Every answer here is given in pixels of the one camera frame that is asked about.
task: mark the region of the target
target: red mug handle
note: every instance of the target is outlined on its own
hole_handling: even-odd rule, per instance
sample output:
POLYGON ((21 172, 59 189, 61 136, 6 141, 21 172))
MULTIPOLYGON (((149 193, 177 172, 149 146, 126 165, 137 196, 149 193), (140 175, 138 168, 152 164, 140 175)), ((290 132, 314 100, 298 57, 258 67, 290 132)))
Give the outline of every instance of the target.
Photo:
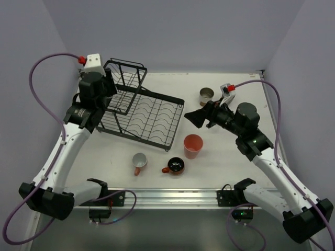
POLYGON ((141 172, 141 169, 139 168, 139 167, 136 167, 135 168, 135 176, 138 176, 139 174, 140 174, 140 172, 141 172))
POLYGON ((170 171, 170 169, 168 167, 165 167, 162 169, 162 172, 167 174, 170 171))

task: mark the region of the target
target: black wire dish rack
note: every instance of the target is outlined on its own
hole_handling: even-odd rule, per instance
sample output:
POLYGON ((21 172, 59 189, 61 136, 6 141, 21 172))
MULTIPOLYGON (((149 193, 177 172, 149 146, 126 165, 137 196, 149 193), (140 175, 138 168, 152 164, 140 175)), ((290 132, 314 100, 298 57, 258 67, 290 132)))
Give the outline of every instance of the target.
POLYGON ((169 151, 185 101, 142 87, 147 74, 143 64, 110 59, 104 68, 111 70, 118 93, 97 130, 169 151))

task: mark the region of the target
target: lavender wall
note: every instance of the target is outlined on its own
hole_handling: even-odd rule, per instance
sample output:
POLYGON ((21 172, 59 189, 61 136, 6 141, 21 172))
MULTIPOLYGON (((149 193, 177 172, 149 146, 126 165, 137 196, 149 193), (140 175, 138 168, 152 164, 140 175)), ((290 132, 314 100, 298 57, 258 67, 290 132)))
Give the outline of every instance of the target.
POLYGON ((43 0, 69 51, 150 72, 264 69, 304 0, 43 0))
MULTIPOLYGON (((283 102, 282 141, 291 169, 335 203, 335 1, 306 0, 266 70, 283 102)), ((271 96, 275 105, 275 96, 271 96)), ((335 230, 334 216, 331 226, 335 230)), ((323 231, 322 243, 330 238, 323 231)))
MULTIPOLYGON (((20 184, 31 182, 50 154, 60 128, 34 100, 28 74, 40 57, 66 51, 40 0, 3 1, 0 7, 0 226, 21 201, 20 184)), ((76 89, 75 64, 67 58, 48 60, 34 75, 37 94, 64 116, 76 89)), ((9 235, 25 237, 30 210, 13 219, 9 235)), ((0 250, 17 250, 0 238, 0 250)))

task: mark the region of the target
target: orange plastic cup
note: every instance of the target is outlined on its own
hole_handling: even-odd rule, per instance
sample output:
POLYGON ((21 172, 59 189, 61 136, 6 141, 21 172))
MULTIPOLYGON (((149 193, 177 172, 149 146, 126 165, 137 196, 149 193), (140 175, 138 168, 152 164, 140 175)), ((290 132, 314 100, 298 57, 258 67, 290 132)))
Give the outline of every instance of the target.
POLYGON ((184 139, 184 153, 185 157, 194 159, 200 150, 203 148, 203 139, 196 134, 190 134, 184 139))

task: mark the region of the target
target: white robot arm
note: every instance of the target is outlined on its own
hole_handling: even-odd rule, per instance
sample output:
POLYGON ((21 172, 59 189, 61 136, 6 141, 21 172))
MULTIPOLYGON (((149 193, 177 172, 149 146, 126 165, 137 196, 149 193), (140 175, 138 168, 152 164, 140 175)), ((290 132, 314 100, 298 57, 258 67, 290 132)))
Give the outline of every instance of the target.
POLYGON ((225 103, 209 101, 202 109, 186 113, 185 117, 198 128, 207 119, 209 124, 206 127, 217 124, 235 134, 238 150, 268 176, 283 197, 274 196, 252 179, 246 179, 234 185, 233 194, 238 204, 253 203, 260 206, 280 220, 286 233, 298 243, 306 241, 325 227, 311 202, 327 221, 332 214, 332 203, 328 199, 320 200, 307 189, 280 158, 277 163, 273 144, 258 129, 260 117, 254 105, 241 103, 234 113, 225 103))
POLYGON ((65 140, 61 134, 44 167, 32 183, 22 183, 19 193, 26 198, 44 179, 43 184, 27 201, 28 206, 53 218, 64 220, 74 206, 107 195, 107 184, 96 179, 73 187, 65 188, 65 182, 82 145, 99 124, 108 107, 112 95, 117 93, 109 69, 102 67, 99 54, 87 56, 81 71, 79 93, 72 101, 64 118, 65 140), (59 145, 62 150, 47 177, 46 171, 57 154, 59 145))

